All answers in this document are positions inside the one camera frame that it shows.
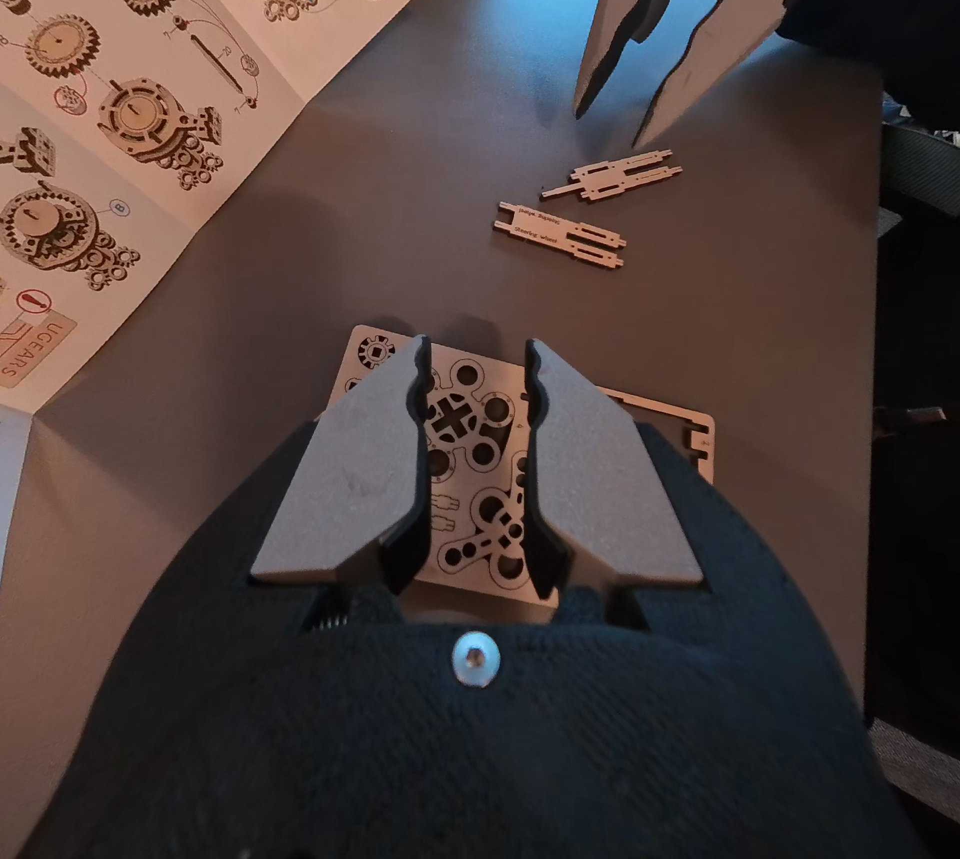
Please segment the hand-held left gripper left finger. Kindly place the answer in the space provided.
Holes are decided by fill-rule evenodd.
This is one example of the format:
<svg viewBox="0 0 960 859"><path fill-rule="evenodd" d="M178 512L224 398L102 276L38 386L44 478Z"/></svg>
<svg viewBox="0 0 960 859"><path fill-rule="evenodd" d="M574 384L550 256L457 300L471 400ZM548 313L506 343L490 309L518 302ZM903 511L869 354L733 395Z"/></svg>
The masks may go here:
<svg viewBox="0 0 960 859"><path fill-rule="evenodd" d="M431 541L431 377L430 339L416 335L320 415L250 577L410 585Z"/></svg>

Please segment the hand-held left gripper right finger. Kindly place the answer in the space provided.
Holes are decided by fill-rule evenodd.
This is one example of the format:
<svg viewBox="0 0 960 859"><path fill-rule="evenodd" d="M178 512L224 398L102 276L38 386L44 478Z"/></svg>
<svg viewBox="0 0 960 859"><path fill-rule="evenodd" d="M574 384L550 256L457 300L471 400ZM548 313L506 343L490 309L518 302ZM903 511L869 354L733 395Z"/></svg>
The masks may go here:
<svg viewBox="0 0 960 859"><path fill-rule="evenodd" d="M523 549L537 596L704 578L630 414L543 341L525 349Z"/></svg>

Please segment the wooden part with long pin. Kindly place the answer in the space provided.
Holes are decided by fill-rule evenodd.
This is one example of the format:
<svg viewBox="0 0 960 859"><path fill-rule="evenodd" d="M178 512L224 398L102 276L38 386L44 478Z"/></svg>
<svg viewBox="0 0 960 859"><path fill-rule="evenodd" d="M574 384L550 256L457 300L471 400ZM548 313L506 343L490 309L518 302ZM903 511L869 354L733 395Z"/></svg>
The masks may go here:
<svg viewBox="0 0 960 859"><path fill-rule="evenodd" d="M683 167L671 165L671 149L658 149L615 160L604 160L571 169L566 184L542 190L539 199L551 200L575 194L581 201L596 203L633 189L678 176Z"/></svg>

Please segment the wooden part with printed text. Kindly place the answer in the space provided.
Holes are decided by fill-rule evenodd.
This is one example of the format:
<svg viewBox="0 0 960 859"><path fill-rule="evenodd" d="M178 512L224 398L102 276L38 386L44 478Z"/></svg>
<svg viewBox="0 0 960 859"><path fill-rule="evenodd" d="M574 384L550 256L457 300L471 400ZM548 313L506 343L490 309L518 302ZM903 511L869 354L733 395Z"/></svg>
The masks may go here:
<svg viewBox="0 0 960 859"><path fill-rule="evenodd" d="M612 230L547 214L527 206L500 202L492 228L510 237L537 245L598 268L624 266L620 253L626 241Z"/></svg>

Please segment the folded paper instruction sheet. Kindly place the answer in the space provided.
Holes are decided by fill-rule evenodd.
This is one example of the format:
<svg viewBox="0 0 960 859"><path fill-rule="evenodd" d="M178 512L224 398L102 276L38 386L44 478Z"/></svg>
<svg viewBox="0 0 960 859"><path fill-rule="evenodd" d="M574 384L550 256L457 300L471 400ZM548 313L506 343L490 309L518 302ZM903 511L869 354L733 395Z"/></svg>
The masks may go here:
<svg viewBox="0 0 960 859"><path fill-rule="evenodd" d="M411 0L2 0L2 553L36 413Z"/></svg>

